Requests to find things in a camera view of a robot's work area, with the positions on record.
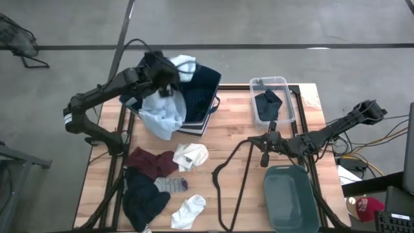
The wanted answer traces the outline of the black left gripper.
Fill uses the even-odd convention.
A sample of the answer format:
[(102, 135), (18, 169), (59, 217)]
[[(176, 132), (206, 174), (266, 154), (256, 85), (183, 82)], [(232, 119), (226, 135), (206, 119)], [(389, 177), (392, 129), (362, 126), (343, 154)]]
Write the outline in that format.
[(155, 87), (160, 88), (160, 96), (173, 95), (170, 84), (177, 85), (180, 82), (179, 73), (162, 51), (145, 52), (138, 66), (145, 67), (147, 77)]

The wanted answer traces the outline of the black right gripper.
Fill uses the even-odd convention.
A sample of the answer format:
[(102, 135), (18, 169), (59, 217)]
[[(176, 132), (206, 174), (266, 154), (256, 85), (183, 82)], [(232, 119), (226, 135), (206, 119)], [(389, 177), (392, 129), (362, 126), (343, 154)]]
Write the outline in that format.
[(260, 165), (266, 168), (270, 161), (270, 152), (286, 154), (285, 140), (281, 137), (280, 132), (276, 131), (277, 124), (271, 121), (268, 131), (262, 135), (248, 137), (248, 140), (257, 147), (261, 152)]

